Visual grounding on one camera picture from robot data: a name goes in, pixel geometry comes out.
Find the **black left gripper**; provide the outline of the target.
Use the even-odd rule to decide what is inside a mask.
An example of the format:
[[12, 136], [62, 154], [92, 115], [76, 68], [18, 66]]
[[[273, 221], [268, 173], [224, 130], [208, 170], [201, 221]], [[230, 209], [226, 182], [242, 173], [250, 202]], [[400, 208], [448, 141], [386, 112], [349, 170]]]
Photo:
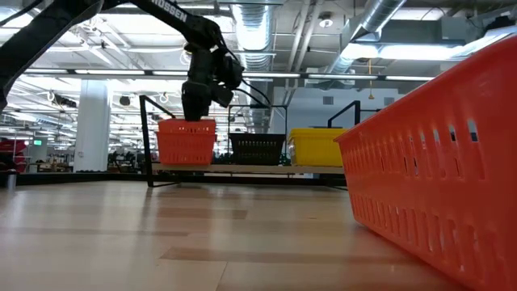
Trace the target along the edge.
[[183, 114], [185, 120], [200, 120], [208, 116], [213, 76], [212, 53], [205, 48], [196, 49], [191, 55], [187, 81], [182, 86]]

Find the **long ceiling light rail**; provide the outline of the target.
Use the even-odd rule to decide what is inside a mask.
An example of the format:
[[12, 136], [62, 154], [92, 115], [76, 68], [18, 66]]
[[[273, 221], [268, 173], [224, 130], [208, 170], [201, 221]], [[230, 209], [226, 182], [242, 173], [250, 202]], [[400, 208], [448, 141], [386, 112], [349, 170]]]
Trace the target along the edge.
[[[24, 74], [32, 76], [58, 76], [65, 78], [135, 78], [135, 79], [175, 79], [186, 78], [185, 70], [80, 70], [80, 69], [27, 69]], [[399, 82], [428, 82], [433, 77], [374, 75], [374, 74], [308, 74], [308, 73], [277, 73], [277, 72], [244, 72], [244, 79], [315, 79], [315, 80], [368, 80], [368, 81], [399, 81]]]

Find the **orange slotted plastic basket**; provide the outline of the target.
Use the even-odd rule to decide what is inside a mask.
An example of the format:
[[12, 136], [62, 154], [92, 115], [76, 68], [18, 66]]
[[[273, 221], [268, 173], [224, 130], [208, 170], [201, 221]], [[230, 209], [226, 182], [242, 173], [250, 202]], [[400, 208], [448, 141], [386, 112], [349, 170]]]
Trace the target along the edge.
[[216, 121], [187, 121], [184, 119], [160, 120], [158, 122], [158, 132], [181, 134], [214, 134], [216, 132]]
[[517, 291], [517, 36], [336, 138], [356, 221], [481, 291]]
[[209, 165], [216, 134], [157, 133], [160, 163], [166, 165]]

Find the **red storage cart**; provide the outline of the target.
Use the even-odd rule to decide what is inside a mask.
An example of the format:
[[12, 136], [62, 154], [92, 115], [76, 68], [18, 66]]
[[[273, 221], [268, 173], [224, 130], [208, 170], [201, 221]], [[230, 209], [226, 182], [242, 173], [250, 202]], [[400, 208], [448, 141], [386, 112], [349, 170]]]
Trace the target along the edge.
[[24, 140], [0, 138], [0, 172], [8, 170], [25, 172], [27, 162], [23, 152], [26, 148]]

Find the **silver spiral ventilation duct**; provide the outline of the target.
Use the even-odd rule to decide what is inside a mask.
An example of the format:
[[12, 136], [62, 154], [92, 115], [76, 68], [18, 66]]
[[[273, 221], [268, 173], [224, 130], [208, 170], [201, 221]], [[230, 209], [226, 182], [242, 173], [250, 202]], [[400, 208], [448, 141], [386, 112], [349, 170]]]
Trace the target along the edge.
[[364, 12], [348, 19], [340, 36], [341, 52], [327, 66], [327, 74], [345, 74], [358, 59], [353, 55], [353, 42], [371, 36], [374, 42], [381, 36], [382, 28], [406, 3], [406, 0], [367, 0]]
[[[246, 71], [270, 72], [273, 68], [273, 12], [272, 6], [260, 4], [233, 4], [230, 6], [235, 19], [235, 33], [241, 63]], [[259, 101], [269, 104], [272, 81], [245, 81], [247, 90]], [[255, 133], [267, 133], [270, 127], [271, 109], [250, 109], [251, 126]]]

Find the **black slotted plastic basket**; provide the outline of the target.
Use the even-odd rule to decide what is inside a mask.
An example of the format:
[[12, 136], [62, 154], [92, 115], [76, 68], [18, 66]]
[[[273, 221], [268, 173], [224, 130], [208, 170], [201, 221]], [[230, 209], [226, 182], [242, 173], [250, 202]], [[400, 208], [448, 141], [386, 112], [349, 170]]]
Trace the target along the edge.
[[285, 142], [283, 134], [231, 133], [232, 159], [238, 165], [278, 166]]

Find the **white building pillar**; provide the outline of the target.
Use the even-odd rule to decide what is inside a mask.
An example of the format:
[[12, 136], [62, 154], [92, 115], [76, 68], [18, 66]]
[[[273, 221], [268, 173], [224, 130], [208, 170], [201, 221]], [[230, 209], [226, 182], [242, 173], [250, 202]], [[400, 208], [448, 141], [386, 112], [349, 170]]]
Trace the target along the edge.
[[112, 91], [107, 81], [83, 79], [78, 107], [74, 171], [105, 171]]

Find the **black aluminium rig frame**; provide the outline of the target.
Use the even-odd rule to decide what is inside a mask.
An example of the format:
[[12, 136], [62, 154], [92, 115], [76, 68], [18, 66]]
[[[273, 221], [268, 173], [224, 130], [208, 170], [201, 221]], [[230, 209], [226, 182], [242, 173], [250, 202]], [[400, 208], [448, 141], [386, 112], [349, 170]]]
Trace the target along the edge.
[[[19, 186], [81, 183], [100, 181], [131, 181], [146, 182], [147, 176], [142, 174], [118, 173], [39, 173], [20, 174], [17, 177]], [[293, 185], [293, 186], [346, 186], [344, 175], [328, 175], [323, 178], [288, 178], [288, 177], [239, 177], [239, 176], [208, 176], [208, 175], [153, 175], [153, 185], [157, 183], [227, 183], [227, 184], [264, 184], [264, 185]]]

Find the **black metal shelf end frame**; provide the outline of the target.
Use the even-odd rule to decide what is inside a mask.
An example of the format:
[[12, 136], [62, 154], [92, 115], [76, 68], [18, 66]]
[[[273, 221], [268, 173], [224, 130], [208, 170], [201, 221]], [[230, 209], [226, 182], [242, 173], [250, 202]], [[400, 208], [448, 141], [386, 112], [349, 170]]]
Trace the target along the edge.
[[175, 115], [173, 113], [169, 112], [167, 109], [165, 109], [162, 105], [158, 104], [156, 101], [153, 101], [149, 96], [139, 95], [142, 141], [143, 141], [144, 156], [145, 156], [144, 170], [145, 170], [146, 183], [149, 188], [159, 188], [159, 187], [176, 185], [179, 183], [178, 181], [172, 181], [172, 182], [160, 183], [160, 184], [156, 184], [154, 181], [153, 161], [151, 158], [150, 143], [149, 143], [148, 112], [146, 109], [147, 103], [155, 106], [159, 111], [167, 114], [172, 119], [175, 119]]
[[361, 102], [359, 100], [355, 100], [350, 102], [346, 107], [335, 113], [331, 118], [327, 121], [327, 128], [332, 129], [333, 128], [333, 121], [340, 117], [343, 113], [346, 111], [352, 109], [354, 112], [354, 125], [357, 125], [361, 122], [361, 113], [362, 112], [373, 112], [377, 113], [380, 111], [380, 108], [378, 109], [362, 109], [361, 108]]

